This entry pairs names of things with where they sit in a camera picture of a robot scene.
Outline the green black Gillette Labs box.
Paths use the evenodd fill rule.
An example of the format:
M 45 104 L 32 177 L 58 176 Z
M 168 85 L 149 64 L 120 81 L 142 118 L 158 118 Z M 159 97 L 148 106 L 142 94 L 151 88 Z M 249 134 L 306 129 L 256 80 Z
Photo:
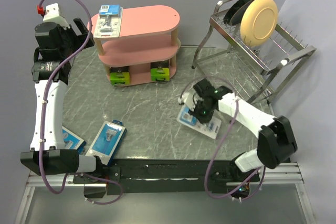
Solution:
M 170 69 L 169 61 L 157 61 L 150 64 L 150 74 L 152 81 L 169 81 Z

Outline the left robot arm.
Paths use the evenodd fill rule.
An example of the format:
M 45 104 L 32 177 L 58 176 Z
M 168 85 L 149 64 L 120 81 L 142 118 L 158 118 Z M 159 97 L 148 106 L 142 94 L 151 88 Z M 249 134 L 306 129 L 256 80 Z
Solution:
M 63 28 L 54 22 L 35 27 L 38 47 L 35 49 L 31 72 L 36 91 L 36 119 L 33 140 L 28 152 L 22 152 L 20 162 L 37 175 L 85 173 L 93 183 L 104 177 L 101 160 L 84 156 L 65 147 L 62 133 L 63 102 L 68 87 L 71 62 L 64 62 L 80 46 L 94 46 L 92 34 L 80 18 L 72 27 Z

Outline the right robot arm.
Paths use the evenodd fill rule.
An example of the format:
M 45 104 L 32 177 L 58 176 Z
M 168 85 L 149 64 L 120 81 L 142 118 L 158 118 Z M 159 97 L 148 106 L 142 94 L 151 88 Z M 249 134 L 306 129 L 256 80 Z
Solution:
M 255 149 L 234 159 L 234 165 L 229 169 L 233 180 L 242 181 L 250 170 L 262 166 L 274 169 L 297 151 L 291 124 L 285 116 L 267 114 L 241 99 L 232 89 L 226 86 L 215 88 L 207 79 L 197 82 L 193 89 L 198 98 L 185 92 L 180 102 L 200 123 L 209 123 L 214 111 L 218 111 L 231 116 L 258 139 Z

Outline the blue white razor box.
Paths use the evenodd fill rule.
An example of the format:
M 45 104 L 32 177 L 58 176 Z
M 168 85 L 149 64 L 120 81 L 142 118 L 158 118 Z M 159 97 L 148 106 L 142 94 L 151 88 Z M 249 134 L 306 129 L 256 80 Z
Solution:
M 86 141 L 64 126 L 62 127 L 62 134 L 65 143 L 65 149 L 76 150 L 79 154 L 84 152 Z

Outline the blue Harry's razor box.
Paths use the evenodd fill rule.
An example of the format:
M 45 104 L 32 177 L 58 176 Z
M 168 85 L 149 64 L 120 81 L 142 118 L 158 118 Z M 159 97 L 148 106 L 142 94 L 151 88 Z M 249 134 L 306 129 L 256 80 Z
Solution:
M 91 146 L 88 148 L 86 156 L 97 156 L 102 164 L 110 166 L 126 133 L 127 128 L 121 121 L 104 121 Z

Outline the clear Gillette blister razor pack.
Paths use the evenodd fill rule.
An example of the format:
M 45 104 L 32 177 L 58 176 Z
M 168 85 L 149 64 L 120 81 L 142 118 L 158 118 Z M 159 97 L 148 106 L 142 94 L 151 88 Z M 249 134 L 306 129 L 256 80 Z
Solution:
M 209 123 L 202 124 L 199 120 L 189 114 L 189 108 L 186 105 L 183 105 L 178 116 L 177 121 L 207 137 L 216 139 L 222 121 L 216 117 L 212 117 Z

